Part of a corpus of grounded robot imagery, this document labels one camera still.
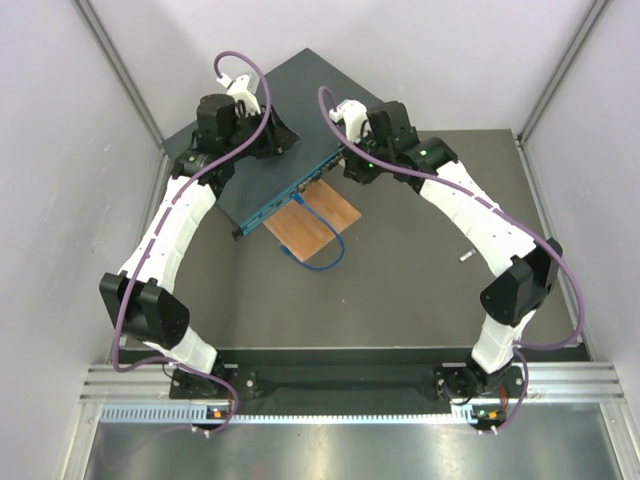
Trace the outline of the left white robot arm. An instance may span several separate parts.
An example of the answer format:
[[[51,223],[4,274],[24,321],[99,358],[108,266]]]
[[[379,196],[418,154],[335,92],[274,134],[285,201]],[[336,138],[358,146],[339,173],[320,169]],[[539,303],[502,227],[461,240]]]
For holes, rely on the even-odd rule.
[[[116,273],[103,275],[99,292],[115,335],[128,335],[159,352],[161,360],[194,371],[205,396],[226,387],[218,352],[190,326],[188,308],[173,294],[186,251],[216,204],[235,164],[271,158],[298,141],[270,103],[251,108],[227,94],[203,97],[187,148],[174,161],[163,199],[135,251]]]

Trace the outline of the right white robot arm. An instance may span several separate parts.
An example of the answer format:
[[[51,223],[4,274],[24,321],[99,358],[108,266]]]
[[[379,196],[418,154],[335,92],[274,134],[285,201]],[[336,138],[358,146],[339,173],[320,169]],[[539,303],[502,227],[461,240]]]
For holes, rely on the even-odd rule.
[[[382,173],[393,174],[448,218],[484,259],[493,280],[479,295],[485,318],[466,380],[474,393],[492,394],[553,289],[561,245],[553,238],[538,244],[506,220],[444,140],[419,137],[402,103],[367,108],[345,100],[327,112],[326,120],[346,149],[346,177],[368,184]]]

